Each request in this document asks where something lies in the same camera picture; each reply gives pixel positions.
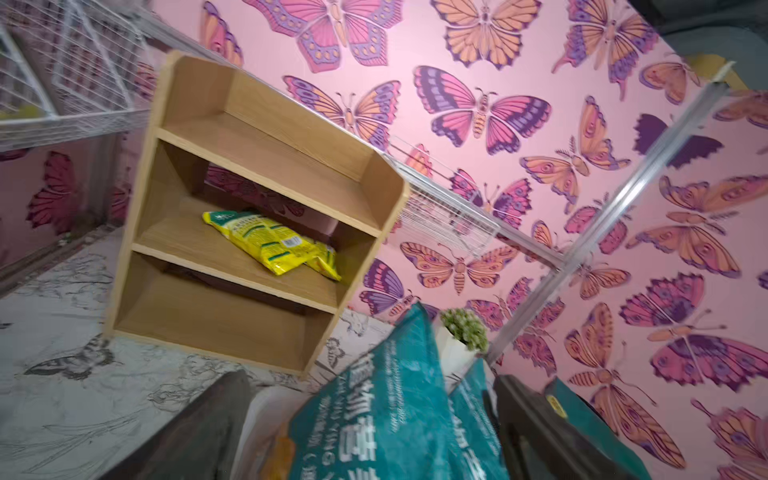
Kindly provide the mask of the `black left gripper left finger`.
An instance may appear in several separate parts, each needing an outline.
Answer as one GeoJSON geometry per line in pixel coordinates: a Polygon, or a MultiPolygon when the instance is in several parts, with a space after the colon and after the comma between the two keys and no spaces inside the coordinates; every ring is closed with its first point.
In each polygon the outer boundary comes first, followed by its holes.
{"type": "Polygon", "coordinates": [[[251,401],[243,371],[222,375],[104,479],[228,479],[251,401]]]}

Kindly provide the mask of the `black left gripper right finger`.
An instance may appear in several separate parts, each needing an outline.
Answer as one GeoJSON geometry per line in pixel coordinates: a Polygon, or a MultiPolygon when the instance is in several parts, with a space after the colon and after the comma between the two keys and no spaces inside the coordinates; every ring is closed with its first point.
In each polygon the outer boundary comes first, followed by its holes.
{"type": "Polygon", "coordinates": [[[498,434],[510,472],[531,479],[523,447],[530,447],[556,479],[631,479],[633,476],[602,453],[562,416],[546,398],[511,375],[494,380],[498,434]]]}

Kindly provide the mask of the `teal yellow fertilizer bag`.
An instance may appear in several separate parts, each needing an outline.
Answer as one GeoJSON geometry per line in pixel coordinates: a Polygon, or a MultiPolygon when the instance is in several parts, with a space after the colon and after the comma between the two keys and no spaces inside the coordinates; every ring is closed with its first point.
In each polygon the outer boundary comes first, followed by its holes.
{"type": "Polygon", "coordinates": [[[561,418],[633,479],[651,478],[642,460],[614,435],[593,407],[559,378],[555,377],[546,385],[543,395],[561,418]]]}

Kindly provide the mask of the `teal orange fertilizer bag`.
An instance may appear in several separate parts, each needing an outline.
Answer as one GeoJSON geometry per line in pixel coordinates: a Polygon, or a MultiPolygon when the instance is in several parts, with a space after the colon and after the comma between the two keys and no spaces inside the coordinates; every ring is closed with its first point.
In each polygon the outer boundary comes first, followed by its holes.
{"type": "Polygon", "coordinates": [[[260,479],[507,479],[485,364],[445,389],[427,311],[414,305],[278,433],[260,479]]]}

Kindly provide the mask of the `yellow fertilizer packet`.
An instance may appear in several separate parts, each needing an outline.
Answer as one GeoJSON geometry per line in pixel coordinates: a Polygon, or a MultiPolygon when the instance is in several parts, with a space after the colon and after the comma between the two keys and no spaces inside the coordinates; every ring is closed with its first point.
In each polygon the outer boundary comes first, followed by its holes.
{"type": "Polygon", "coordinates": [[[203,221],[276,276],[304,265],[340,282],[337,252],[269,217],[251,212],[209,211],[203,221]]]}

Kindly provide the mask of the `wooden three-tier shelf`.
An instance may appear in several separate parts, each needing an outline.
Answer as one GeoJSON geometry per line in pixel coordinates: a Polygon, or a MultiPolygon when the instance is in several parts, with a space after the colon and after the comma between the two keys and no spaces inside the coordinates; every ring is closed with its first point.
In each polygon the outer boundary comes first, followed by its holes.
{"type": "Polygon", "coordinates": [[[409,194],[373,147],[236,67],[174,51],[103,333],[305,376],[409,194]]]}

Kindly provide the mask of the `white plastic basket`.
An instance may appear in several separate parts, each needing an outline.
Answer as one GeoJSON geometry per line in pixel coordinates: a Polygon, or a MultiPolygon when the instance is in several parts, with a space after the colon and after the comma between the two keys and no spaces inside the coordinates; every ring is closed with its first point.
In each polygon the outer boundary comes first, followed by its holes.
{"type": "Polygon", "coordinates": [[[249,404],[231,479],[258,479],[277,439],[311,398],[306,392],[274,385],[259,390],[249,404]]]}

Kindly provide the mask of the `potted green succulent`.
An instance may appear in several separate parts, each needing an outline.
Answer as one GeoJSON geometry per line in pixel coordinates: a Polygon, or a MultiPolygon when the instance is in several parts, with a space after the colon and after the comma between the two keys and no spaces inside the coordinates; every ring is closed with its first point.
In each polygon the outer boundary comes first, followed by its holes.
{"type": "Polygon", "coordinates": [[[476,359],[486,354],[487,329],[474,311],[452,308],[438,314],[433,331],[446,391],[451,392],[476,359]]]}

